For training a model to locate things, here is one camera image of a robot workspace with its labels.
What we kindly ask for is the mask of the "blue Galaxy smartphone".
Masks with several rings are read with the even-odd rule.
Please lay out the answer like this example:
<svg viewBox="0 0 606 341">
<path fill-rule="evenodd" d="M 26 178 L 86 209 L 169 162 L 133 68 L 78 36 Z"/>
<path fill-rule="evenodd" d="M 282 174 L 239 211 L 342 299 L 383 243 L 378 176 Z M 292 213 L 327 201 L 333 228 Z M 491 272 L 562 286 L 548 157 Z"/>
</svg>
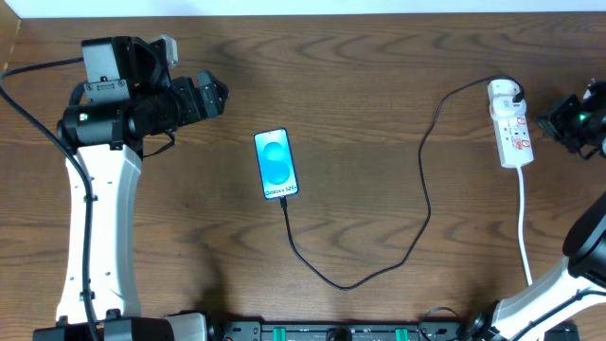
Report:
<svg viewBox="0 0 606 341">
<path fill-rule="evenodd" d="M 298 179 L 288 131 L 278 128 L 254 135 L 263 197 L 274 200 L 296 195 Z"/>
</svg>

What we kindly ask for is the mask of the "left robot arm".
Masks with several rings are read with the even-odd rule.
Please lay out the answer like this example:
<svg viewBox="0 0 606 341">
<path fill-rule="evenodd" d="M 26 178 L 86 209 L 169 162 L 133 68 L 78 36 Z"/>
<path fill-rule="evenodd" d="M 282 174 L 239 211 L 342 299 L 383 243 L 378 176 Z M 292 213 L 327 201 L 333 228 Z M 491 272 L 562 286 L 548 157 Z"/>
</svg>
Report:
<svg viewBox="0 0 606 341">
<path fill-rule="evenodd" d="M 149 135 L 217 117 L 227 86 L 210 72 L 173 78 L 176 42 L 117 36 L 81 44 L 87 78 L 57 125 L 71 192 L 68 263 L 53 327 L 37 340 L 206 340 L 200 313 L 141 313 L 134 201 Z"/>
</svg>

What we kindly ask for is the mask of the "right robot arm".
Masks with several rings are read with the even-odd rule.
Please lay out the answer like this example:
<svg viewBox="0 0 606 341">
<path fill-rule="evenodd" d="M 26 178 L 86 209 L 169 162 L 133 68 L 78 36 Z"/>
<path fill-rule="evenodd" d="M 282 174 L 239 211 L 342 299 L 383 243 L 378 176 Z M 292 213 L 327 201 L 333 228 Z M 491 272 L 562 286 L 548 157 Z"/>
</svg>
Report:
<svg viewBox="0 0 606 341">
<path fill-rule="evenodd" d="M 500 163 L 520 171 L 534 159 L 524 88 L 509 77 L 487 87 L 489 113 Z M 592 81 L 583 97 L 571 95 L 536 118 L 537 124 L 582 159 L 605 154 L 605 84 Z M 464 340 L 539 340 L 553 327 L 605 301 L 605 199 L 599 197 L 574 223 L 562 258 L 541 278 L 526 276 L 526 288 L 493 302 L 474 317 Z"/>
</svg>

